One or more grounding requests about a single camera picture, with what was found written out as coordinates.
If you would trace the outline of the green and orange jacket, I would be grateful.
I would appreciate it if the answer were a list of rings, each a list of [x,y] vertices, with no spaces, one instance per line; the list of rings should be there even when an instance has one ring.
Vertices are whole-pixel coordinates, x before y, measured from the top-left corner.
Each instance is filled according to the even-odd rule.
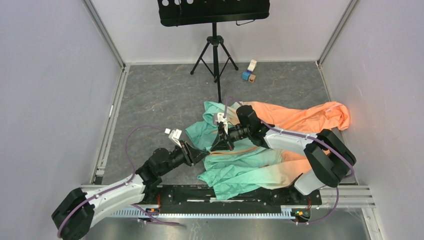
[[[302,132],[318,133],[323,129],[346,130],[351,123],[348,108],[336,101],[325,102],[308,109],[286,108],[258,101],[243,101],[250,105],[258,117],[269,125]],[[214,115],[227,111],[230,124],[239,123],[234,103],[225,107],[223,103],[206,101],[203,104],[203,120],[185,129],[185,133],[196,148],[210,150],[217,136]],[[228,200],[239,194],[256,190],[278,189],[290,185],[300,174],[311,170],[307,158],[285,149],[267,149],[255,146],[249,139],[237,141],[233,151],[216,151],[203,160],[204,172],[198,179],[213,188],[218,200]]]

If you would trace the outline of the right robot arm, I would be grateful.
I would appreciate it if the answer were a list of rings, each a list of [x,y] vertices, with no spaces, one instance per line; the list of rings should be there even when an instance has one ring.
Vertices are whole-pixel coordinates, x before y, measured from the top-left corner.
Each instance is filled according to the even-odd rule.
[[[331,130],[301,133],[269,125],[257,116],[250,105],[237,108],[236,115],[239,123],[233,127],[229,127],[224,112],[213,116],[217,136],[211,150],[233,151],[237,141],[248,139],[257,147],[303,155],[311,169],[296,173],[294,179],[288,182],[291,187],[288,196],[295,204],[302,204],[309,194],[322,187],[336,188],[344,178],[355,173],[355,156]]]

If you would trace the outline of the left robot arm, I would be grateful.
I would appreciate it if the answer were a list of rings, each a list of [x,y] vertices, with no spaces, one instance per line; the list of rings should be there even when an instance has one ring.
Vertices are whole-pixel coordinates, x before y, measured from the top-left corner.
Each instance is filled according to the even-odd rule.
[[[153,203],[162,176],[181,165],[194,166],[209,155],[207,150],[180,141],[172,151],[157,148],[141,167],[120,181],[95,190],[71,190],[51,215],[57,237],[79,240],[114,212],[140,202]]]

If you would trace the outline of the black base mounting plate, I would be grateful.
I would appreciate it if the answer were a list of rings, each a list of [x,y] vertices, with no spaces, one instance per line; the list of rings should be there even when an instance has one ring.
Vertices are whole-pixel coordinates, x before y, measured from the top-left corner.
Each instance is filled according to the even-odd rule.
[[[156,187],[155,195],[138,204],[157,206],[160,214],[277,214],[281,207],[307,208],[323,202],[319,190],[302,195],[294,187],[258,188],[227,200],[218,200],[207,185],[171,185]]]

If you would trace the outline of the brown wooden toy cube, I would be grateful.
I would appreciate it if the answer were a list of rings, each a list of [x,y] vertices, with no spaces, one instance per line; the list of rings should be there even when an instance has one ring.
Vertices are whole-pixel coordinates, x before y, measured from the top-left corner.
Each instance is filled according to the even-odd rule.
[[[248,77],[248,81],[251,82],[251,83],[254,83],[255,80],[256,80],[256,75],[250,74],[249,77]]]

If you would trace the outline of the blue toy cube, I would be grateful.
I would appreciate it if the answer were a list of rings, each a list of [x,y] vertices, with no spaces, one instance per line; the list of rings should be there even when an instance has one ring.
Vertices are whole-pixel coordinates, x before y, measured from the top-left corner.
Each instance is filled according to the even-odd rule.
[[[251,73],[250,72],[245,71],[245,72],[242,73],[242,79],[244,81],[248,81],[249,78],[250,78],[250,76],[251,76]]]

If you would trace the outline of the white toy block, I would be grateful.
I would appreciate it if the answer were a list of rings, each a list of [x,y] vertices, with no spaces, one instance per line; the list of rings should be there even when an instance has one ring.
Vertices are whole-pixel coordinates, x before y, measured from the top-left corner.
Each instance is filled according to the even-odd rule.
[[[252,73],[255,70],[256,66],[257,66],[257,61],[252,59],[247,67],[247,71]]]

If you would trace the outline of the black music stand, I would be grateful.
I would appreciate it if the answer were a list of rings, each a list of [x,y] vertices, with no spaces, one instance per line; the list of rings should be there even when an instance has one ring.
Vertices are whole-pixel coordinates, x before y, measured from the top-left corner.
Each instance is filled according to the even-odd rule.
[[[228,63],[239,68],[225,46],[224,38],[218,34],[217,24],[239,21],[244,24],[266,19],[270,15],[269,0],[158,0],[160,23],[165,27],[211,24],[211,35],[195,62],[193,75],[203,63],[217,84],[218,102],[222,102],[221,75]]]

